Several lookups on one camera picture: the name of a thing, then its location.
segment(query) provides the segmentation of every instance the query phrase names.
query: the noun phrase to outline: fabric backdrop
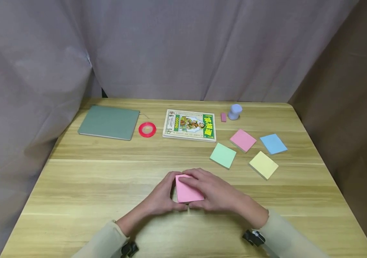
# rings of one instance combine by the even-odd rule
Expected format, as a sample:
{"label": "fabric backdrop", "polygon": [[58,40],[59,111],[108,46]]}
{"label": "fabric backdrop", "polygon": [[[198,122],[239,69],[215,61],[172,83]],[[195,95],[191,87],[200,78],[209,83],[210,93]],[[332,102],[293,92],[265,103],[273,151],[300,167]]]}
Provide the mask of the fabric backdrop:
{"label": "fabric backdrop", "polygon": [[286,102],[357,0],[0,0],[0,252],[82,96]]}

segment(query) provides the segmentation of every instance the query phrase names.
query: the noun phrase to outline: tape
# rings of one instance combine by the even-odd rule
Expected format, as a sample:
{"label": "tape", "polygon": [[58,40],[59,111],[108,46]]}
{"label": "tape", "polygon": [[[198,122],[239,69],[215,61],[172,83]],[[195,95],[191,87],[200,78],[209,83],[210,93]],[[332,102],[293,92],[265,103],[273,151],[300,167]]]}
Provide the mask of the tape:
{"label": "tape", "polygon": [[139,134],[142,137],[152,137],[156,133],[156,126],[151,122],[144,122],[139,126]]}

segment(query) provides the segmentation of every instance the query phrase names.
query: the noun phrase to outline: wooden table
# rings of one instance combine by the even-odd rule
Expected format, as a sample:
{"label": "wooden table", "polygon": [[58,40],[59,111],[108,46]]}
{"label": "wooden table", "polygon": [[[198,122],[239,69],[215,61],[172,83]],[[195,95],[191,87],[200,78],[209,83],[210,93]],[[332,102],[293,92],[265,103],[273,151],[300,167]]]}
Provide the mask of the wooden table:
{"label": "wooden table", "polygon": [[[131,141],[79,135],[93,104],[140,110],[158,131]],[[57,141],[1,257],[69,257],[110,219],[142,201],[169,171],[203,168],[265,207],[275,209],[331,257],[367,258],[367,239],[330,176],[292,106],[241,103],[240,119],[226,123],[220,113],[230,102],[92,99],[82,103]],[[230,170],[209,160],[216,144],[162,138],[166,109],[216,114],[218,142],[237,151]],[[229,142],[239,128],[255,138],[277,133],[287,152],[272,155],[278,170],[265,181],[247,154]],[[137,235],[135,257],[265,257],[241,235],[247,224],[233,214],[203,211],[154,218]]]}

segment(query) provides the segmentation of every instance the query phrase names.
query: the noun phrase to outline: sleeve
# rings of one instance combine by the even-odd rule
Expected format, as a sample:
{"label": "sleeve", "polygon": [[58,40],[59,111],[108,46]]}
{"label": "sleeve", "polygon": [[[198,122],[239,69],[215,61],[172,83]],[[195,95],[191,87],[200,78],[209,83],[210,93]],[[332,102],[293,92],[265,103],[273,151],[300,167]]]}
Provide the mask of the sleeve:
{"label": "sleeve", "polygon": [[113,220],[106,223],[72,258],[120,258],[121,248],[128,240]]}
{"label": "sleeve", "polygon": [[268,221],[259,232],[266,240],[265,245],[280,258],[329,257],[272,210],[269,210]]}

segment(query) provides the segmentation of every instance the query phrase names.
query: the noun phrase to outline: curtain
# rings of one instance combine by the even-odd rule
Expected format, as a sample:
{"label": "curtain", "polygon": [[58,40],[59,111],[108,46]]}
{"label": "curtain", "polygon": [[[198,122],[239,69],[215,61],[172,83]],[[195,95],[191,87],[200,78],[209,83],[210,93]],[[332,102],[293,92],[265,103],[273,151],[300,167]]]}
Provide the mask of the curtain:
{"label": "curtain", "polygon": [[367,0],[289,101],[367,236]]}
{"label": "curtain", "polygon": [[357,0],[0,0],[0,252],[83,95],[286,102]]}

